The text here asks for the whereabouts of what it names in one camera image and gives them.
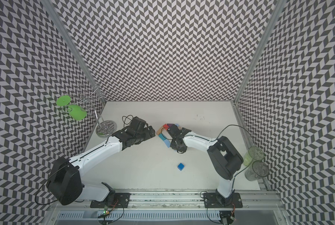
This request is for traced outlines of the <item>teal rectangular block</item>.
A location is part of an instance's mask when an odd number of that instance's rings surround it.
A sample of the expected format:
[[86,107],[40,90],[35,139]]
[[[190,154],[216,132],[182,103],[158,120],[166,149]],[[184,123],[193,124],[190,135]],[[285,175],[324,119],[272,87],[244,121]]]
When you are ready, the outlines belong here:
[[167,140],[167,138],[162,133],[159,134],[159,137],[163,141]]

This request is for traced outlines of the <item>natural wood block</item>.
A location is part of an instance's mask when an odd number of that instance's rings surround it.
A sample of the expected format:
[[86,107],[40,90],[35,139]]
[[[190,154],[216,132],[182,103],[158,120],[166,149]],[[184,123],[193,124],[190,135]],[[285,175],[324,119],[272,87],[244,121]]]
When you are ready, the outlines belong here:
[[160,128],[156,131],[156,135],[160,135],[164,129],[165,129],[164,126],[160,127]]

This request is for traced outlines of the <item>dark blue cube block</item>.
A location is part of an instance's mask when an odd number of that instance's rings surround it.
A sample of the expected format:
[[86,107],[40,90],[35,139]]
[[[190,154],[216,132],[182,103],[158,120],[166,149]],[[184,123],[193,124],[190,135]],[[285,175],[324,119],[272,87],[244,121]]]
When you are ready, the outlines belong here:
[[185,168],[185,165],[183,163],[180,163],[177,168],[182,171]]

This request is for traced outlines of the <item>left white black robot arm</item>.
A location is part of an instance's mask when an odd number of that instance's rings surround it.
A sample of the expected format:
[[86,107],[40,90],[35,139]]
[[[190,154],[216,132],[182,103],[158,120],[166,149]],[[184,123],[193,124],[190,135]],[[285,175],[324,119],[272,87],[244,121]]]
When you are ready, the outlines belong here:
[[96,147],[71,158],[57,159],[46,187],[61,205],[81,200],[111,202],[115,197],[115,190],[111,186],[105,182],[88,183],[83,177],[108,157],[153,137],[153,127],[145,120],[134,117],[128,126],[114,132]]

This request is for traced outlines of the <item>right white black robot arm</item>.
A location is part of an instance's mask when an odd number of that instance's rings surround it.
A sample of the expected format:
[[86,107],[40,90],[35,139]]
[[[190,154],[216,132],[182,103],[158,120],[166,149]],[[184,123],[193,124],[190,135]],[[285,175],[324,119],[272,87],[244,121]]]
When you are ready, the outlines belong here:
[[188,148],[194,148],[208,154],[216,173],[220,176],[216,192],[223,199],[231,198],[234,176],[243,163],[241,154],[231,141],[225,136],[207,138],[189,129],[179,128],[175,124],[166,130],[171,137],[170,147],[178,153],[185,153]]

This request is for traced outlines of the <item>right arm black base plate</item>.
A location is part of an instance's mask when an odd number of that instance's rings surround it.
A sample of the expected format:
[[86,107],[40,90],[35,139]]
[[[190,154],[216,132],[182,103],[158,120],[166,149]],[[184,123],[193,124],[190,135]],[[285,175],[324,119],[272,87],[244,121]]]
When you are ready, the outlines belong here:
[[203,198],[205,208],[228,208],[240,209],[243,207],[242,199],[239,193],[233,193],[230,197],[224,198],[219,193],[203,192],[200,195]]

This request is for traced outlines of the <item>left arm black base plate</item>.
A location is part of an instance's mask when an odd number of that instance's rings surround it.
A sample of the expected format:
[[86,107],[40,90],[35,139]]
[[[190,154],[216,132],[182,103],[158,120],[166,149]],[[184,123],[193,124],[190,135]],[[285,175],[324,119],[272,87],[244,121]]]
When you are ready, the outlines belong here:
[[109,193],[102,202],[91,201],[90,208],[128,208],[131,193]]

